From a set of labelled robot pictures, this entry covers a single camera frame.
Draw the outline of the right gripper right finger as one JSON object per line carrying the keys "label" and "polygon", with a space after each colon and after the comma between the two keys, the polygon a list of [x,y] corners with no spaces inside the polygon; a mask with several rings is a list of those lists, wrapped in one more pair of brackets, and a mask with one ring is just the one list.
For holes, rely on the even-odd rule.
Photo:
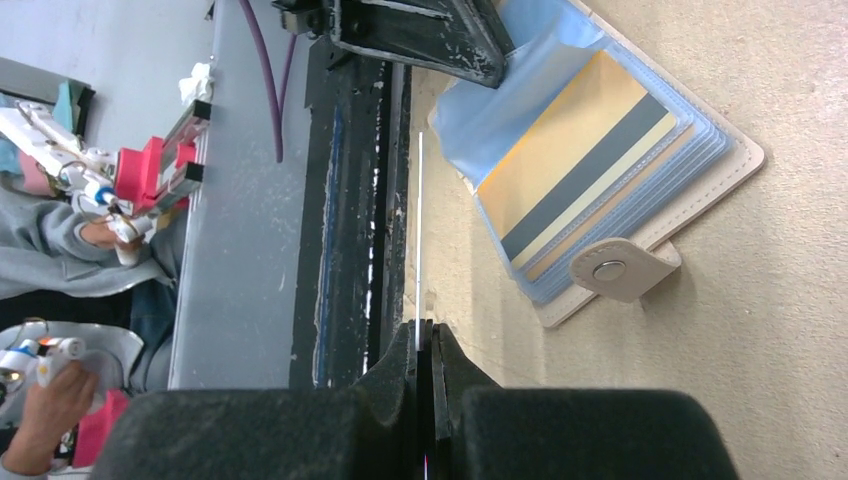
{"label": "right gripper right finger", "polygon": [[434,444],[430,472],[437,479],[500,479],[502,389],[464,353],[445,324],[431,337]]}

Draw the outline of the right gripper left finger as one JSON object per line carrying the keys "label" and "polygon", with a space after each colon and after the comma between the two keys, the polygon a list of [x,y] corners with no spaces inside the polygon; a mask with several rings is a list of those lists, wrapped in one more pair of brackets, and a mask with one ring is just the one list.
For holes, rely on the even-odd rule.
{"label": "right gripper left finger", "polygon": [[360,434],[368,479],[417,479],[418,355],[414,321],[401,325],[385,355],[357,382],[367,410]]}

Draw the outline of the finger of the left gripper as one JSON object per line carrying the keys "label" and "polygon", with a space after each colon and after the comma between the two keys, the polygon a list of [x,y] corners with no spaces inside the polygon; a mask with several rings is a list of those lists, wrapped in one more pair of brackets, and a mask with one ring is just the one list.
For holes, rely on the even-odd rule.
{"label": "finger of the left gripper", "polygon": [[331,1],[329,37],[362,56],[497,88],[514,49],[491,1]]}

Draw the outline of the white VIP card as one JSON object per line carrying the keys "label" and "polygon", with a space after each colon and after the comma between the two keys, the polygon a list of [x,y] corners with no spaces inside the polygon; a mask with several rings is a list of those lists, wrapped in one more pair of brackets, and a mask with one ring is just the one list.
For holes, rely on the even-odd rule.
{"label": "white VIP card", "polygon": [[416,255],[415,255],[415,344],[416,350],[423,350],[422,340],[422,233],[423,233],[423,160],[424,133],[418,133],[418,176],[416,197]]}

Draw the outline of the beige snap card holder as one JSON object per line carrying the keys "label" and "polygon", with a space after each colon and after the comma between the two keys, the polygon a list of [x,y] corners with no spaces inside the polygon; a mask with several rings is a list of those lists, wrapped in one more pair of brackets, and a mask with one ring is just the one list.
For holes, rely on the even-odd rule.
{"label": "beige snap card holder", "polygon": [[680,266],[673,234],[763,149],[579,1],[505,1],[502,85],[455,81],[430,115],[506,270],[552,328]]}

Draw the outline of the operator hand upper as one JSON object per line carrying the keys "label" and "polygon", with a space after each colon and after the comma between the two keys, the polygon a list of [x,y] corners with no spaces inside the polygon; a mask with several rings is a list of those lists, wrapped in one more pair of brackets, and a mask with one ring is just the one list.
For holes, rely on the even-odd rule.
{"label": "operator hand upper", "polygon": [[104,217],[86,222],[80,229],[80,237],[85,242],[102,249],[136,251],[144,243],[143,237],[136,238],[132,242],[120,240],[116,233],[109,228]]}

